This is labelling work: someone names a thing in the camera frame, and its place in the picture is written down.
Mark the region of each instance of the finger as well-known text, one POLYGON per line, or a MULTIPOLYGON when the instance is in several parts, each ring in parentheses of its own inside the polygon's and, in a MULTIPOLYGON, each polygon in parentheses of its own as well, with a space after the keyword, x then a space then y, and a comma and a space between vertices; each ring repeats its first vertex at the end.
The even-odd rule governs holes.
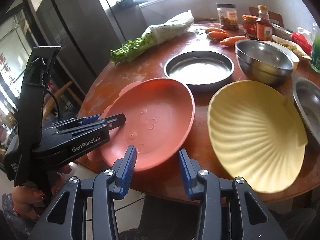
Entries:
POLYGON ((51 188, 52 195, 55 196, 60 191, 62 186, 65 184, 65 182, 66 182, 66 179, 60 174, 58 174, 58 178, 54 183, 53 187, 51 188))
POLYGON ((58 169, 58 172, 64 173, 64 174, 69 174, 72 171, 70 165, 65 165, 61 168, 58 169))
POLYGON ((44 194, 39 189, 17 186, 13 187, 12 200, 13 207, 19 215, 27 219, 38 220, 39 216, 34 211, 31 204, 42 201, 44 194))
POLYGON ((28 203, 13 203, 13 207, 16 212, 27 219, 38 220, 39 215, 35 212, 31 204, 28 203))
POLYGON ((14 202, 34 204, 42 201, 44 194, 41 190, 27 186, 13 187, 12 199, 14 202))

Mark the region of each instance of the carrot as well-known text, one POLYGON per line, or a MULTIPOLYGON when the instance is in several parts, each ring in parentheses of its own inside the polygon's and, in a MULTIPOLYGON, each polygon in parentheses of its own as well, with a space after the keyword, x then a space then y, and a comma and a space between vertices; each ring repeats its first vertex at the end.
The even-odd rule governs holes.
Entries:
POLYGON ((226 37, 228 37, 228 34, 227 34, 227 33, 222 33, 222 32, 209 32, 209 33, 208 33, 208 36, 209 36, 211 39, 223 40, 223 39, 225 39, 226 37))
POLYGON ((227 33, 226 31, 219 29, 219 28, 208 28, 205 30, 205 33, 209 33, 209 32, 221 32, 221 33, 227 33))
POLYGON ((235 36, 235 37, 226 38, 223 41, 220 41, 220 44, 228 47, 233 47, 237 41, 247 40, 247 39, 248 38, 245 36, 235 36))

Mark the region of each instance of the red bag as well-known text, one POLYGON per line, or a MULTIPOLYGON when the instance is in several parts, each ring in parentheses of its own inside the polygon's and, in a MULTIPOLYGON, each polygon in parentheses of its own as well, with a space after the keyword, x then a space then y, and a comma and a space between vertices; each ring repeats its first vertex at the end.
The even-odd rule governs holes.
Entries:
POLYGON ((312 45, 307 41, 307 39, 300 33, 292 33, 292 41, 297 43, 305 53, 310 55, 312 51, 312 45))

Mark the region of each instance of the stainless steel bowl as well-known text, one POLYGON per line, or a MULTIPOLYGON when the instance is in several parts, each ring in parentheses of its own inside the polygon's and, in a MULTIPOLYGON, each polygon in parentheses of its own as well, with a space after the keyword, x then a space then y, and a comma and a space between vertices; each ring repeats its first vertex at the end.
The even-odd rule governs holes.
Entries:
POLYGON ((232 81, 235 69, 225 55, 208 50, 196 50, 171 58, 164 66, 167 77, 186 84, 193 92, 209 92, 232 81))
POLYGON ((269 44, 242 40, 236 42, 235 50, 240 68, 251 80, 274 87, 284 83, 293 72, 290 57, 269 44))
POLYGON ((292 79, 294 103, 307 130, 309 144, 320 146, 320 88, 310 80, 292 79))

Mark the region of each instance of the blue gripper pad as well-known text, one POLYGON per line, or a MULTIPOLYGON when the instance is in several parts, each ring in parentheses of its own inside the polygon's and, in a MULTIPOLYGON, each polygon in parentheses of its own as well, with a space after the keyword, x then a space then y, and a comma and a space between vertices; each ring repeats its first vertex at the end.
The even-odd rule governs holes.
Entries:
POLYGON ((190 200, 201 199, 204 193, 204 185, 197 180, 197 172, 200 169, 199 163, 196 160, 190 160, 184 148, 179 151, 180 176, 184 191, 190 200))
POLYGON ((136 161, 137 149, 129 145, 124 157, 113 164, 112 169, 116 172, 113 199, 122 200, 128 193, 136 161))
POLYGON ((93 116, 89 116, 83 119, 83 121, 80 123, 80 125, 85 125, 85 124, 89 124, 89 123, 93 123, 95 121, 98 120, 98 118, 100 117, 101 114, 96 114, 93 116))

